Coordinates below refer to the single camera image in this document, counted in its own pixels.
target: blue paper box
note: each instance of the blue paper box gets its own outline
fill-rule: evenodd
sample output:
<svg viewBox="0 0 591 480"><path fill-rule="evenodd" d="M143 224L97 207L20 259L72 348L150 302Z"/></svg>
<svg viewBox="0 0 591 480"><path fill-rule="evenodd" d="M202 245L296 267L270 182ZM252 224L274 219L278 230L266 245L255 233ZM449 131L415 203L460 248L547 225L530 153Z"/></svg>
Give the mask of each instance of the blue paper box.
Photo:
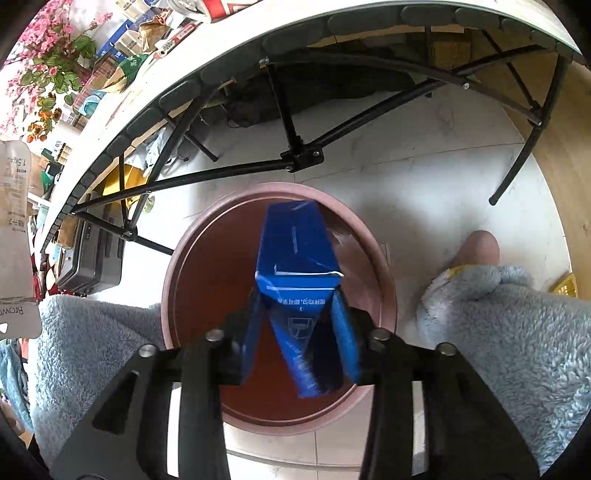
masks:
<svg viewBox="0 0 591 480"><path fill-rule="evenodd" d="M275 337L300 397L323 393L306 349L342 277L316 202L276 203L268 208L255 279L268 299Z"/></svg>

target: white table top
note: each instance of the white table top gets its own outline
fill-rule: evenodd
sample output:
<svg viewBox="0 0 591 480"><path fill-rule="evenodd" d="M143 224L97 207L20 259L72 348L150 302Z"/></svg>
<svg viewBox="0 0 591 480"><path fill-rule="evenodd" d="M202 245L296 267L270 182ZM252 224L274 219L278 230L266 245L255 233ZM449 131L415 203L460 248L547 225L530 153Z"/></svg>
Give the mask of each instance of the white table top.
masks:
<svg viewBox="0 0 591 480"><path fill-rule="evenodd" d="M156 61L124 93L107 94L100 102L78 146L70 153L54 189L43 231L35 241L35 257L63 205L109 143L161 92L210 61L273 30L332 12L380 4L440 4L429 0L263 0L227 19L203 24L168 56ZM494 12L526 23L579 51L554 13L540 0L454 0L445 2Z"/></svg>

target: potted plant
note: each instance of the potted plant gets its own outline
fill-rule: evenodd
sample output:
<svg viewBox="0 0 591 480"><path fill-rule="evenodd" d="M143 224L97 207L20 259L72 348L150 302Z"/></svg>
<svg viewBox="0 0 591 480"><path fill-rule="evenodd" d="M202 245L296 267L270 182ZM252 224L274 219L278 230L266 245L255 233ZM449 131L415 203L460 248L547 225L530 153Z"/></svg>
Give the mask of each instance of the potted plant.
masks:
<svg viewBox="0 0 591 480"><path fill-rule="evenodd" d="M96 58L96 45L87 35L112 14L94 19L80 35L73 37L70 25L72 0L50 0L20 36L4 66L18 63L20 69L8 83L7 95L12 99L12 112L0 129L15 131L14 121L19 106L25 114L36 113L38 120L28 129L28 142L45 140L61 117L56 109L56 95L64 95L67 105L74 103L73 94L82 90L91 70L82 67L80 58Z"/></svg>

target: black suitcase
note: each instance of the black suitcase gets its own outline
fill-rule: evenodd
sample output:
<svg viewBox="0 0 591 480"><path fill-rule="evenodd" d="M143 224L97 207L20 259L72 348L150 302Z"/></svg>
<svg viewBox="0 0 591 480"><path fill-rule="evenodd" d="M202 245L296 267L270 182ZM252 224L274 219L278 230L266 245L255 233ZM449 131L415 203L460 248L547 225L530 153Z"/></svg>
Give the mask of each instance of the black suitcase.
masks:
<svg viewBox="0 0 591 480"><path fill-rule="evenodd" d="M97 198L92 192L85 200ZM121 204L97 206L89 213L121 226ZM125 242L112 233L89 222L80 221L73 248L64 251L58 288L90 295L119 285Z"/></svg>

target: plastic bag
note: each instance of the plastic bag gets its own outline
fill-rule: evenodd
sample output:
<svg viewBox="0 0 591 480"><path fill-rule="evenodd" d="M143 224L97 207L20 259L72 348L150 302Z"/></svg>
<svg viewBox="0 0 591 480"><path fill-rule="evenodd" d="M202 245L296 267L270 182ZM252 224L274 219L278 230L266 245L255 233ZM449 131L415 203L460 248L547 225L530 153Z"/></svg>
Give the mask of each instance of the plastic bag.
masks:
<svg viewBox="0 0 591 480"><path fill-rule="evenodd" d="M158 157L160 156L160 152L166 145L166 142L170 138L170 135L173 133L173 128L169 125L162 127L158 130L154 135L148 137L146 141L144 141L138 148L136 148L135 152L129 156L125 163L139 168L144 172L144 177L150 175L150 171ZM169 162L175 162L177 159L178 154L178 147L173 148L172 152L170 153Z"/></svg>
<svg viewBox="0 0 591 480"><path fill-rule="evenodd" d="M26 144L0 141L0 339L41 334L27 236L30 170Z"/></svg>

